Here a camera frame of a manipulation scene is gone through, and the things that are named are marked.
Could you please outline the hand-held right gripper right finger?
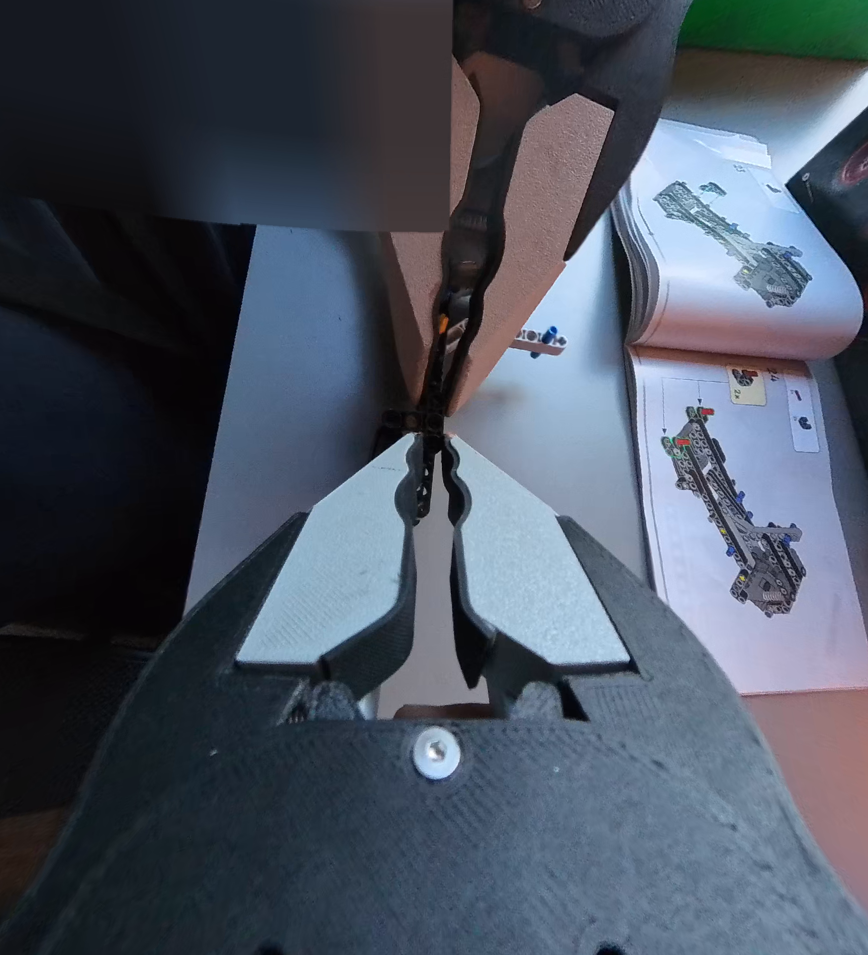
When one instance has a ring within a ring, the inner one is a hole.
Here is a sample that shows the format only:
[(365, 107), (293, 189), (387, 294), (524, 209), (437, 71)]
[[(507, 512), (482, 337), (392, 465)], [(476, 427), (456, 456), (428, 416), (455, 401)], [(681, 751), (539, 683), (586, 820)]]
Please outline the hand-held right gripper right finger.
[(457, 437), (445, 439), (442, 464), (455, 648), (467, 685), (521, 690), (633, 671), (558, 515)]

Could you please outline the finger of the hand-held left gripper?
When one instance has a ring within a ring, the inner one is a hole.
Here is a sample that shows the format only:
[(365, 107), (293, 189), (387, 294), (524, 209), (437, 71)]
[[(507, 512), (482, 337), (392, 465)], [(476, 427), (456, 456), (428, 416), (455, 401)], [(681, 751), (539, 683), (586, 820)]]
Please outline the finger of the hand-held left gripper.
[(614, 113), (574, 94), (527, 122), (502, 208), (503, 251), (447, 414), (497, 365), (565, 267), (567, 244)]
[[(448, 212), (460, 203), (477, 134), (480, 101), (457, 60), (452, 61)], [(435, 347), (436, 307), (443, 283), (443, 232), (384, 232), (380, 249), (389, 294), (393, 340), (408, 400), (422, 400)]]

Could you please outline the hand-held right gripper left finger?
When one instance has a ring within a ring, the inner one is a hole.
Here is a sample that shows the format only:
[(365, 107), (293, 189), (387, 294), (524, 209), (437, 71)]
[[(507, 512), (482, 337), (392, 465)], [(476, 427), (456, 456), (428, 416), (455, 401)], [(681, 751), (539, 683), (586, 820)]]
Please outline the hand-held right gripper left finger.
[(242, 668), (367, 697), (415, 626), (419, 437), (402, 437), (311, 508), (236, 655)]

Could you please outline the black lego beam assembly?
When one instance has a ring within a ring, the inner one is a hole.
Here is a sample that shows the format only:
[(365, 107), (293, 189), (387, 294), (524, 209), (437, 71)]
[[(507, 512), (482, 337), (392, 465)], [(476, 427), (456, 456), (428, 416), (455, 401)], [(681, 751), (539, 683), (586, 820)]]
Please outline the black lego beam assembly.
[(462, 379), (481, 319), (482, 297), (474, 287), (450, 287), (441, 292), (430, 314), (432, 342), (422, 347), (419, 356), (417, 394), (409, 396), (408, 407), (393, 407), (381, 413), (373, 457), (401, 437), (414, 435), (421, 441), (420, 470), (415, 479), (415, 523), (430, 511), (433, 472), (444, 448), (445, 422), (460, 407)]

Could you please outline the grey lego beam blue pin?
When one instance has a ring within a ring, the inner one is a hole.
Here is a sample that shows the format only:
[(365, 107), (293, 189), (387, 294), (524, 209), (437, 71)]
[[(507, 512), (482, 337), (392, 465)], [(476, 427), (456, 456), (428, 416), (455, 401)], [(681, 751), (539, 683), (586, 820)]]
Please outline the grey lego beam blue pin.
[(517, 333), (509, 348), (516, 351), (528, 352), (531, 357), (542, 355), (559, 356), (567, 348), (569, 341), (559, 333), (558, 328), (550, 326), (546, 329), (522, 328)]

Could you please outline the lego instruction booklet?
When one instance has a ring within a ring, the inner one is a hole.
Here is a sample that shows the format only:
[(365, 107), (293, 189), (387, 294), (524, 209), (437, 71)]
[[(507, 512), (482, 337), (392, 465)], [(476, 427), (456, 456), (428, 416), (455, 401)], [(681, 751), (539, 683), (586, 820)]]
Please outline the lego instruction booklet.
[(809, 363), (860, 293), (754, 137), (661, 119), (611, 208), (655, 588), (742, 694), (868, 687)]

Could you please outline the green plastic bin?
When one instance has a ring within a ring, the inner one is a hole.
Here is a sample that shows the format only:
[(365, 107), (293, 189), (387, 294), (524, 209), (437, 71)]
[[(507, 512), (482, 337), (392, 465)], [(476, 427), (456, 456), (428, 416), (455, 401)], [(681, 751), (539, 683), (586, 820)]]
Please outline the green plastic bin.
[(678, 46), (868, 61), (868, 1), (694, 1)]

